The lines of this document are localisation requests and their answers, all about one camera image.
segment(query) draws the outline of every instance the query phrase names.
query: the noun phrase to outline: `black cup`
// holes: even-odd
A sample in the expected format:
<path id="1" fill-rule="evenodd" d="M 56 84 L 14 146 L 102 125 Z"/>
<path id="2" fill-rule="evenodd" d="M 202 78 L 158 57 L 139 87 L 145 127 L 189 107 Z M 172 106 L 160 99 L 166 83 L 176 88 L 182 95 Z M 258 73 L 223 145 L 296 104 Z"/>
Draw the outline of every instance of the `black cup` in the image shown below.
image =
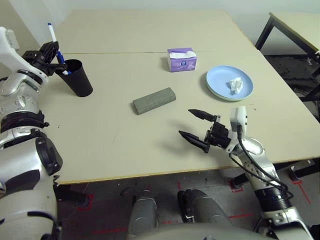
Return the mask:
<path id="1" fill-rule="evenodd" d="M 77 59 L 69 59 L 66 60 L 65 63 L 67 64 L 66 71 L 71 73 L 68 75 L 64 75 L 61 71 L 56 71 L 55 73 L 68 84 L 78 97 L 90 95 L 93 88 L 87 78 L 82 62 Z"/>

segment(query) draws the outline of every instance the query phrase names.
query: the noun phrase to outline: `stacked plates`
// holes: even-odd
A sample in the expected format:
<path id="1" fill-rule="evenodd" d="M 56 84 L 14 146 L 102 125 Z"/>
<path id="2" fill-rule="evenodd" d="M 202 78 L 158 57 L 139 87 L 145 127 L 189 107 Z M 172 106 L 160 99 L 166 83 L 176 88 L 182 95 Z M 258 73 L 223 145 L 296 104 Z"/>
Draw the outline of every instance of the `stacked plates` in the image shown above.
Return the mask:
<path id="1" fill-rule="evenodd" d="M 243 88 L 239 94 L 231 91 L 229 81 L 240 77 Z M 239 101 L 249 97 L 254 91 L 254 84 L 250 77 L 240 69 L 233 66 L 215 66 L 206 74 L 206 84 L 217 97 L 229 101 Z"/>

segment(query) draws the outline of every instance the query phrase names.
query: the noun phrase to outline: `marker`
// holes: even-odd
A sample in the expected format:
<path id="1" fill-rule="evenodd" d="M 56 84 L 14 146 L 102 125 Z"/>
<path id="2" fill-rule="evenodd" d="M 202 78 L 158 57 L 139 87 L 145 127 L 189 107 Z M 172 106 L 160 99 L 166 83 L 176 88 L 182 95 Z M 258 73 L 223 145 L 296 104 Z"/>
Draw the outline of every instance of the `marker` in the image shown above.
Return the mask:
<path id="1" fill-rule="evenodd" d="M 52 38 L 52 41 L 53 42 L 56 42 L 57 41 L 57 38 L 56 38 L 56 35 L 55 35 L 55 31 L 54 31 L 54 27 L 52 26 L 52 24 L 50 22 L 48 22 L 48 28 L 49 28 L 49 32 L 51 34 L 51 38 Z M 58 52 L 56 54 L 56 59 L 58 60 L 58 62 L 60 64 L 64 64 L 65 63 L 65 59 L 64 59 L 64 56 L 62 55 L 62 53 L 60 52 L 60 49 L 58 49 Z M 64 75 L 68 75 L 70 74 L 71 72 L 70 71 L 66 71 L 64 70 L 62 72 L 62 74 Z"/>

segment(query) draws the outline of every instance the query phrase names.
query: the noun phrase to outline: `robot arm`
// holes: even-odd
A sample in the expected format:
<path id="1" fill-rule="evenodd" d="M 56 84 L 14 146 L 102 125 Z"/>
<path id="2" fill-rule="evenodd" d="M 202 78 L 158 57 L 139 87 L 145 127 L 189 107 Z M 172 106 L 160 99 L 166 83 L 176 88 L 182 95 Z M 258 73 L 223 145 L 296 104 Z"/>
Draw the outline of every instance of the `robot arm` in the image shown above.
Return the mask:
<path id="1" fill-rule="evenodd" d="M 53 174 L 63 161 L 47 138 L 38 94 L 56 69 L 58 42 L 21 57 L 12 31 L 0 27 L 0 61 L 11 75 L 0 80 L 0 236 L 1 239 L 59 239 Z"/>
<path id="2" fill-rule="evenodd" d="M 289 232 L 298 236 L 304 236 L 303 239 L 312 240 L 312 236 L 300 217 L 297 209 L 291 205 L 291 194 L 288 187 L 280 182 L 276 169 L 268 159 L 262 144 L 254 138 L 246 136 L 247 133 L 247 113 L 244 106 L 234 108 L 231 112 L 230 124 L 228 130 L 219 123 L 219 115 L 211 115 L 207 112 L 190 109 L 193 115 L 200 119 L 213 122 L 210 130 L 207 131 L 204 141 L 197 136 L 179 131 L 181 136 L 188 142 L 201 148 L 205 153 L 209 152 L 211 145 L 223 148 L 240 167 L 245 170 L 245 174 L 250 181 L 256 197 L 261 206 L 261 216 L 279 239 L 293 239 Z M 242 166 L 234 159 L 237 157 Z"/>

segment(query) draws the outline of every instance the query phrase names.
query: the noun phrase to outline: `eraser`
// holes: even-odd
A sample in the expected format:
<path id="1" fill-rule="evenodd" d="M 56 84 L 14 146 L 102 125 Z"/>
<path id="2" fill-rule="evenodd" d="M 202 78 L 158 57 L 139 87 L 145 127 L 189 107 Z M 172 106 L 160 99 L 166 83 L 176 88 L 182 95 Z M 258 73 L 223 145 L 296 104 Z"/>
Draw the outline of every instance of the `eraser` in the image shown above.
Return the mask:
<path id="1" fill-rule="evenodd" d="M 176 95 L 170 87 L 154 92 L 147 96 L 133 100 L 132 103 L 138 115 L 144 114 L 152 109 L 168 104 L 176 100 Z"/>

